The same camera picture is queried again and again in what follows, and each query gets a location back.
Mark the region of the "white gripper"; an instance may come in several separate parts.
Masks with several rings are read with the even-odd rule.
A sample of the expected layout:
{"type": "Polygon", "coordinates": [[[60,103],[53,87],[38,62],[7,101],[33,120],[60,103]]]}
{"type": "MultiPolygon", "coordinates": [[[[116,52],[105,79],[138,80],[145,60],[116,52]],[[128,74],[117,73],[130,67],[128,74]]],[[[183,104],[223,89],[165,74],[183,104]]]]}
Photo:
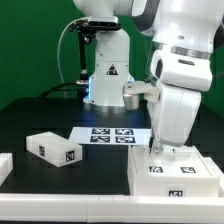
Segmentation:
{"type": "Polygon", "coordinates": [[[185,144],[201,102],[201,94],[195,90],[166,84],[160,84],[159,90],[158,102],[147,105],[154,135],[149,140],[149,154],[153,147],[156,155],[163,153],[163,145],[185,144]]]}

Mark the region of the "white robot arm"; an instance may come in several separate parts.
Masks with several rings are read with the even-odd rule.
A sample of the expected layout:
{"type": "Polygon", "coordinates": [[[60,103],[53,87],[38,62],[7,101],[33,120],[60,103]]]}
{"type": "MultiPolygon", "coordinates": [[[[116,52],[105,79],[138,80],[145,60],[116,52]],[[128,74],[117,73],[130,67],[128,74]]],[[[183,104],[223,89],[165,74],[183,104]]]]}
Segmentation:
{"type": "Polygon", "coordinates": [[[84,105],[137,108],[144,96],[151,147],[180,147],[210,89],[210,57],[224,0],[73,0],[96,36],[84,105]]]}

